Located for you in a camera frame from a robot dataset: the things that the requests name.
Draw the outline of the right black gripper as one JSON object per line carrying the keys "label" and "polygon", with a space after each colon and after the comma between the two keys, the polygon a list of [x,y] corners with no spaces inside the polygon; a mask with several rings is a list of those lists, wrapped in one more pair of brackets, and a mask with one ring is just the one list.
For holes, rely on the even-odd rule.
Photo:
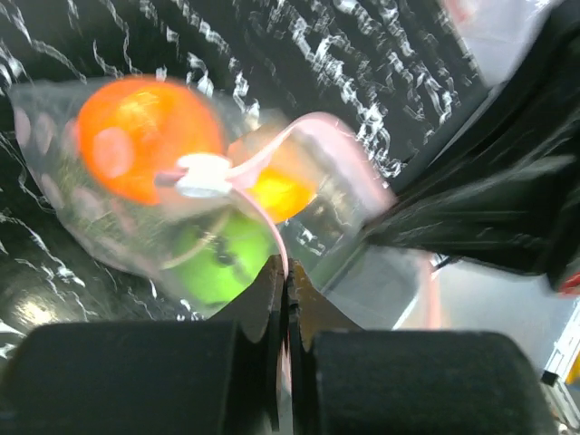
{"label": "right black gripper", "polygon": [[546,75],[516,121],[488,148],[501,170],[468,174],[458,165],[363,231],[373,245],[474,260],[521,275],[543,275],[558,293],[579,287],[579,21],[554,19]]}

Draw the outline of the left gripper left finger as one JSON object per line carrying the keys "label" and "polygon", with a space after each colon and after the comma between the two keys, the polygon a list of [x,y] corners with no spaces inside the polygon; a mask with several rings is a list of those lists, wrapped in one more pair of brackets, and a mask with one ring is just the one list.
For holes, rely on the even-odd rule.
{"label": "left gripper left finger", "polygon": [[280,426],[281,259],[214,317],[48,324],[1,378],[4,434],[261,434]]}

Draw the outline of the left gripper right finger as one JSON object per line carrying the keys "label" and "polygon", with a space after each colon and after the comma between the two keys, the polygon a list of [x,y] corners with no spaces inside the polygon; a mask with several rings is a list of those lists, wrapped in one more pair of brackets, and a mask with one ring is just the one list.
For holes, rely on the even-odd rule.
{"label": "left gripper right finger", "polygon": [[364,330],[297,262],[289,275],[297,434],[554,434],[537,372],[507,336]]}

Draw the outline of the green striped watermelon toy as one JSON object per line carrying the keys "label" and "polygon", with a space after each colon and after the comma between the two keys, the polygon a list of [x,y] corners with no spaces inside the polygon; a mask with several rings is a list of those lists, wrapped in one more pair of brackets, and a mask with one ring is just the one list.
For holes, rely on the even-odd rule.
{"label": "green striped watermelon toy", "polygon": [[274,248],[262,224],[233,211],[208,231],[186,225],[169,270],[202,304],[227,304],[252,284]]}

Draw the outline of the clear zip top bag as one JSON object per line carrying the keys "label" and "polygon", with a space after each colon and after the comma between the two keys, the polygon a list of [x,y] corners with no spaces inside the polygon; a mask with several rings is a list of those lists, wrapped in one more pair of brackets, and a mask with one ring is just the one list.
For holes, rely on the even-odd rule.
{"label": "clear zip top bag", "polygon": [[[78,158],[104,188],[82,160],[77,117],[95,92],[117,80],[120,79],[29,82],[9,90],[15,138],[24,163],[36,176],[38,188],[64,229],[38,171],[45,168],[46,157],[64,153]],[[308,153],[324,172],[312,202],[294,217],[275,223],[249,194],[229,182],[237,171],[226,152],[183,156],[177,160],[176,168],[159,172],[154,178],[159,203],[153,206],[161,208],[177,229],[175,245],[186,225],[208,231],[219,218],[236,211],[270,232],[275,246],[270,256],[278,256],[283,269],[288,269],[293,262],[299,263],[314,287],[361,326],[441,327],[439,283],[430,257],[416,250],[369,246],[362,239],[363,225],[392,207],[395,197],[346,124],[324,112],[311,112],[293,121],[278,111],[245,113],[226,95],[206,95],[186,84],[173,83],[184,85],[206,99],[221,123],[224,151],[230,141],[248,133],[273,135],[269,144],[258,152],[254,162],[257,164],[272,154],[285,138],[295,135],[305,142]],[[134,275],[155,282],[164,294],[174,299],[187,300],[204,317],[216,314],[228,304],[202,304],[169,270],[172,266],[154,276]]]}

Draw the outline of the orange fruit toy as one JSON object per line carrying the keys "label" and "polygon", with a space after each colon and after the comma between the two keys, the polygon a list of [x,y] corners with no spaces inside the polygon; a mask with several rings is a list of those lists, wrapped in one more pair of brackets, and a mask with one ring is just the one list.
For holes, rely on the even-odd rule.
{"label": "orange fruit toy", "polygon": [[157,173],[193,153],[223,155],[221,123],[203,96],[184,85],[130,77],[110,82],[81,107],[79,151],[110,192],[142,205],[160,202]]}

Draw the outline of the green netted melon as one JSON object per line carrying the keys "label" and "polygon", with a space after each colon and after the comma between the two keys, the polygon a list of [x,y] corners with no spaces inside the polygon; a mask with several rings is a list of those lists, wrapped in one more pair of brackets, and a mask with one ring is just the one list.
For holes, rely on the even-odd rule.
{"label": "green netted melon", "polygon": [[174,264],[177,229],[161,208],[106,191],[78,158],[56,153],[43,163],[45,168],[38,174],[58,218],[89,254],[114,268],[145,276]]}

